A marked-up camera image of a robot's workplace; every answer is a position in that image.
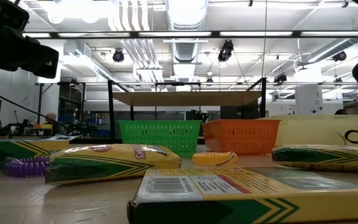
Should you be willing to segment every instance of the purple coiled hair tie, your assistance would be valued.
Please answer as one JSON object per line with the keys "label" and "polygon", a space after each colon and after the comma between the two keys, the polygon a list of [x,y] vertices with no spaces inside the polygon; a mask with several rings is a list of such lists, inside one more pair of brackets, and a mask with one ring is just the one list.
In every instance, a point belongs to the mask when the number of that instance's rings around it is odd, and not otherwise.
{"label": "purple coiled hair tie", "polygon": [[15,159],[8,157],[2,171],[10,177],[40,177],[45,175],[48,157],[29,157]]}

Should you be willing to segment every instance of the orange plastic basket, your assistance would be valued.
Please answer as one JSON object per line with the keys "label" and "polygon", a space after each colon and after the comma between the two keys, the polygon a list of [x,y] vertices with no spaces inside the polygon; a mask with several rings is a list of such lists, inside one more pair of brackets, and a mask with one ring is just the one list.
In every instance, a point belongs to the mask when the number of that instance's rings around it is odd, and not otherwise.
{"label": "orange plastic basket", "polygon": [[205,144],[216,152],[238,155],[272,153],[280,120],[216,120],[203,124]]}

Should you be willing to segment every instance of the barcode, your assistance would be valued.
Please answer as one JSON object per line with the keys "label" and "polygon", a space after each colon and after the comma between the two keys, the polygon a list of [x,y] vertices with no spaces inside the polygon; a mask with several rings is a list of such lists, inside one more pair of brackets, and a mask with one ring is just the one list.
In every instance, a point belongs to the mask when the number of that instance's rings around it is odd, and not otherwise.
{"label": "barcode", "polygon": [[150,169],[149,175],[158,175],[158,170]]}
{"label": "barcode", "polygon": [[152,178],[147,186],[149,193],[186,193],[179,178]]}

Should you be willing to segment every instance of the table surface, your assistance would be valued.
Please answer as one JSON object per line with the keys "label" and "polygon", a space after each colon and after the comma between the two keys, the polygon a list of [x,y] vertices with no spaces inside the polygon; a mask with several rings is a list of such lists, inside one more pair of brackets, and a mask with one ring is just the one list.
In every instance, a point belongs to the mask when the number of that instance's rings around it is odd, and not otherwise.
{"label": "table surface", "polygon": [[[237,165],[275,166],[270,156],[241,156]],[[182,168],[190,167],[200,166],[193,165],[191,160],[184,160]],[[358,174],[319,174],[358,184]],[[141,181],[142,178],[136,178],[56,186],[45,185],[43,177],[6,177],[0,171],[0,223],[126,224],[126,203],[134,196]]]}

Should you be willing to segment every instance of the green plastic basket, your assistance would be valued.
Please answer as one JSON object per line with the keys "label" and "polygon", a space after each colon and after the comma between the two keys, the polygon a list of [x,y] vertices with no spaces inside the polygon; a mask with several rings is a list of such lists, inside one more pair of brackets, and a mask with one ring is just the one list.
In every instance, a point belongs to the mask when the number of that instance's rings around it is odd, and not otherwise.
{"label": "green plastic basket", "polygon": [[196,152],[202,121],[118,121],[124,144],[165,146],[181,158]]}

